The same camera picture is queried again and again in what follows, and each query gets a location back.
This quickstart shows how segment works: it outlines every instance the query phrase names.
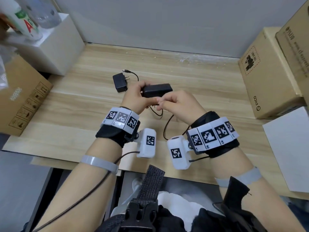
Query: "plastic buckle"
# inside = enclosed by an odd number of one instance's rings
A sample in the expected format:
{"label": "plastic buckle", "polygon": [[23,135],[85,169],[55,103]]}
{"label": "plastic buckle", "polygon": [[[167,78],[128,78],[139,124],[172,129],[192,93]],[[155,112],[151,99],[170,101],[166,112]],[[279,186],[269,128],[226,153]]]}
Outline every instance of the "plastic buckle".
{"label": "plastic buckle", "polygon": [[145,207],[138,202],[131,201],[126,210],[125,220],[120,224],[118,231],[155,232],[153,222],[157,217],[157,212],[158,200],[148,203]]}
{"label": "plastic buckle", "polygon": [[129,133],[125,134],[125,139],[127,140],[127,142],[133,142],[135,139],[138,138],[137,130],[138,130],[140,124],[141,124],[141,122],[137,121],[137,124],[134,128],[133,133],[132,134],[129,134]]}

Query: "white wall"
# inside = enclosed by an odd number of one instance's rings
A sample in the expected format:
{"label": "white wall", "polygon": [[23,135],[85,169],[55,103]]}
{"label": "white wall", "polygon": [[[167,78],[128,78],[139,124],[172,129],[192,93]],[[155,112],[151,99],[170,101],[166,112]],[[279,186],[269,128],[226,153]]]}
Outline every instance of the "white wall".
{"label": "white wall", "polygon": [[306,0],[56,0],[84,41],[241,57]]}

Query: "brown cardboard box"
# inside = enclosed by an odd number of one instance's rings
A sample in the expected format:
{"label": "brown cardboard box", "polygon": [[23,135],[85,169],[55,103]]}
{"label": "brown cardboard box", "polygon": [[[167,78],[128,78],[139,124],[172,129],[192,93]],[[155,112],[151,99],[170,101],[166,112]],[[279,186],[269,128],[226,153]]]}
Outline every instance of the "brown cardboard box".
{"label": "brown cardboard box", "polygon": [[20,136],[52,84],[19,55],[4,67],[8,87],[0,90],[0,132]]}
{"label": "brown cardboard box", "polygon": [[239,60],[256,118],[275,118],[306,105],[275,38],[280,27],[265,27]]}
{"label": "brown cardboard box", "polygon": [[309,104],[309,0],[280,29],[276,38]]}

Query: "wooden desk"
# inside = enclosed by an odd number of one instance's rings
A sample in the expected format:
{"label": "wooden desk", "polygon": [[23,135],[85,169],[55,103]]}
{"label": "wooden desk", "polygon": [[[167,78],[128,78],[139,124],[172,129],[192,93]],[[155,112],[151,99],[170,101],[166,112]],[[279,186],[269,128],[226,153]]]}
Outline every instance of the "wooden desk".
{"label": "wooden desk", "polygon": [[[87,45],[67,76],[51,76],[51,93],[24,133],[10,137],[3,149],[79,162],[106,113],[121,103],[123,93],[117,93],[112,76],[122,69],[137,73],[140,79],[170,83],[174,90],[187,90],[207,111],[228,117],[240,135],[241,148],[277,192],[309,199],[309,194],[288,190],[262,128],[267,121],[254,118],[237,59],[233,58]],[[134,75],[130,74],[130,78],[130,82],[136,81]],[[148,127],[157,132],[156,156],[140,159],[128,155],[121,160],[120,169],[145,173],[152,164],[163,169],[167,177],[216,184],[208,159],[193,163],[188,170],[173,168],[163,138],[163,128],[170,116],[171,113],[164,112],[160,118],[150,109],[140,115],[140,129]],[[179,135],[186,128],[186,124],[173,118],[167,137]],[[136,143],[128,143],[123,152],[135,147]]]}

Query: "plastic bottle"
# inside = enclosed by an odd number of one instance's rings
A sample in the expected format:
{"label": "plastic bottle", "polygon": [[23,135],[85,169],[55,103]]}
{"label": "plastic bottle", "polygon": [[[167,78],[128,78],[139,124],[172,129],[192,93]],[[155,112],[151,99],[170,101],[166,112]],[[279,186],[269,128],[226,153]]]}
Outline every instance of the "plastic bottle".
{"label": "plastic bottle", "polygon": [[42,28],[53,28],[61,23],[61,18],[50,0],[17,1]]}
{"label": "plastic bottle", "polygon": [[11,25],[17,28],[28,39],[39,40],[43,37],[28,14],[21,9],[16,1],[0,0],[0,12],[7,17]]}

